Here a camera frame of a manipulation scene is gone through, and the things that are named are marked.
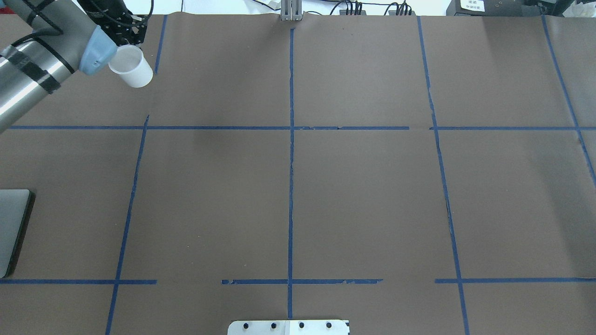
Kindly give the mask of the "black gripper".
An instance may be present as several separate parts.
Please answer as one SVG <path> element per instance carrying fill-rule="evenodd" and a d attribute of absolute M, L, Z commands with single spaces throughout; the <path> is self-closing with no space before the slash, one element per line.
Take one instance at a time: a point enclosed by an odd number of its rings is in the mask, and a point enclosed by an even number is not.
<path fill-rule="evenodd" d="M 113 42 L 133 42 L 133 19 L 122 0 L 78 0 L 77 4 Z"/>

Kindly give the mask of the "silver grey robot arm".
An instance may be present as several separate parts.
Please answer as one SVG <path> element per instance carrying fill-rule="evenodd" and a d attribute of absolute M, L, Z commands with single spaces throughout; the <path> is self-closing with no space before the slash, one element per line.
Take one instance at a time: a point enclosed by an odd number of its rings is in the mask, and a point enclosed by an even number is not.
<path fill-rule="evenodd" d="M 32 32 L 1 51 L 0 130 L 6 131 L 72 74 L 94 75 L 117 45 L 72 0 L 3 0 Z"/>

